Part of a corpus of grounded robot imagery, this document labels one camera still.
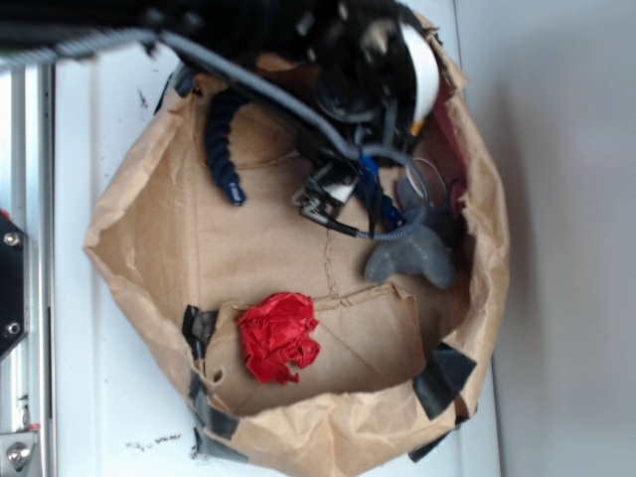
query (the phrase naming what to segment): gray cable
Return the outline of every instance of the gray cable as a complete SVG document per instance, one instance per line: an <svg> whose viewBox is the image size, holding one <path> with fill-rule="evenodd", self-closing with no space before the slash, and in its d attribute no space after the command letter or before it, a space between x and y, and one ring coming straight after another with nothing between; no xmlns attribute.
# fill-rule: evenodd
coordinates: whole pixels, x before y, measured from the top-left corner
<svg viewBox="0 0 636 477"><path fill-rule="evenodd" d="M272 99L286 109L294 111L294 114L301 117L308 124L316 127L316 129L322 132L336 150L345 158L355 162L360 160L361 151L355 145L347 142L324 117L287 91L284 91L265 79L252 74L220 55L217 55L216 53L198 45L195 42L192 42L191 40L181 37L180 35L163 32L160 38L167 46L175 50L177 53L181 53L191 60L194 60L200 67L208 70L210 73L214 73L229 82L240 82L252 91L256 91L263 96ZM391 147L387 147L382 144L368 144L363 146L362 155L392 159L401 166L408 168L414 174L415 178L419 182L419 186L422 188L424 201L422 203L421 210L413 223L407 224L399 229L395 229L387 234L371 235L367 232L358 231L356 233L356 237L361 239L376 239L383 241L403 239L404 237L412 234L415 231L416 226L423 222L426 209L428 208L428 188L426 187L426 181L421 172L419 172L419 169L415 167L415 163L410 157L396 149L392 149Z"/></svg>
<svg viewBox="0 0 636 477"><path fill-rule="evenodd" d="M41 48L2 58L0 59L0 74L8 70L19 69L29 65L51 64L60 58L85 58L94 55L98 51L118 47L126 43L140 42L144 45L153 45L156 41L161 41L172 48L176 53L194 60L200 67L210 73L214 73L228 82L240 82L248 89L262 94L285 109L293 111L296 116L300 117L308 125L318 129L344 158L352 162L358 162L360 160L360 149L345 140L327 119L318 114L307 104L280 87L235 65L222 56L187 38L170 32L162 32L159 36L151 30L138 28L96 32L93 35L61 42L52 49ZM428 207L426 182L419 172L419 169L415 167L412 159L395 149L382 144L369 144L363 146L362 154L371 157L392 159L401 166L409 169L422 188L424 201L417 218L412 224L407 224L387 234L371 235L365 232L358 232L357 237L377 240L402 239L415 230L415 226L423 221L424 215L426 214Z"/></svg>

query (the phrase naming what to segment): crumpled red paper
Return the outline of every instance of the crumpled red paper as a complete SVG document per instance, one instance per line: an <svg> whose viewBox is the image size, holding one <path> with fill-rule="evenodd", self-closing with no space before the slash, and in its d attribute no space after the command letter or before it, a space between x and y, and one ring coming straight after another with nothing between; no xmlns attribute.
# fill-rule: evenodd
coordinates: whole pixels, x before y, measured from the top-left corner
<svg viewBox="0 0 636 477"><path fill-rule="evenodd" d="M247 368L261 383L298 383L287 368L311 365L320 345L309 338L318 326L313 300L300 293L274 293L238 318L240 341Z"/></svg>

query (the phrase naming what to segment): metal frame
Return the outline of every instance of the metal frame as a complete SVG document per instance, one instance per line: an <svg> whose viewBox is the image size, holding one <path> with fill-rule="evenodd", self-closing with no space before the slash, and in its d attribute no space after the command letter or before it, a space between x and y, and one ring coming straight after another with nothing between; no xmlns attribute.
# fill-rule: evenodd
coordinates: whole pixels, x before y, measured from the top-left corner
<svg viewBox="0 0 636 477"><path fill-rule="evenodd" d="M0 208L27 236L25 330L0 363L0 474L12 475L22 442L31 449L20 475L53 475L51 296L53 237L53 70L33 67L0 78Z"/></svg>

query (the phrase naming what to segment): crumpled paper bag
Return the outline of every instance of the crumpled paper bag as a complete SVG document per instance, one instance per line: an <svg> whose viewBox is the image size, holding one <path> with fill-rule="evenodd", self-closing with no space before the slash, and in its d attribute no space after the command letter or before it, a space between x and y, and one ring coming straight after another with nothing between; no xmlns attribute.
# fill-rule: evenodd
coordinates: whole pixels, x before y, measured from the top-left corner
<svg viewBox="0 0 636 477"><path fill-rule="evenodd" d="M467 183L467 237L449 290L417 276L366 282L375 244L299 216L289 198L309 163L294 152L288 126L254 104L238 112L231 135L247 201L228 204L204 163L207 107L224 87L208 76L197 77L199 94L164 99L97 204L87 254L184 399L193 404L196 377L210 409L235 420L231 433L206 427L205 437L251 464L297 476L354 476L439 438L476 410L508 288L508 221L495 165L461 96L466 77L432 35L427 40L442 87L418 153L446 182ZM297 80L293 71L274 76ZM383 183L400 174L383 171ZM367 225L355 201L340 220ZM325 350L322 364L300 371L300 386L271 389L244 375L233 326L238 310L279 291L317 300ZM182 334L187 305L221 310L203 365ZM412 378L440 344L475 368L452 403L429 416Z"/></svg>

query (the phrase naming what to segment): blue segmented tube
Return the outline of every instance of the blue segmented tube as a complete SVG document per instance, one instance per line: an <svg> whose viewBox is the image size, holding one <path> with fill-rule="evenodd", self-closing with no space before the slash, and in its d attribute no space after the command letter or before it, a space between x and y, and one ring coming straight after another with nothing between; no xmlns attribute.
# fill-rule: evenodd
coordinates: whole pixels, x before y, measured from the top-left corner
<svg viewBox="0 0 636 477"><path fill-rule="evenodd" d="M394 201L391 197L384 194L378 182L378 175L380 174L378 164L376 164L376 161L370 156L362 156L361 162L363 164L361 173L362 182L356 187L356 194L363 201L369 200L371 203L380 199L380 215L389 230L392 231L402 226L406 222L404 216L394 205Z"/></svg>
<svg viewBox="0 0 636 477"><path fill-rule="evenodd" d="M226 89L215 97L208 110L205 130L205 144L208 169L212 179L228 196L235 206L241 206L246 199L240 187L240 177L230 158L230 131L232 120L239 108L249 103L249 99L233 89Z"/></svg>

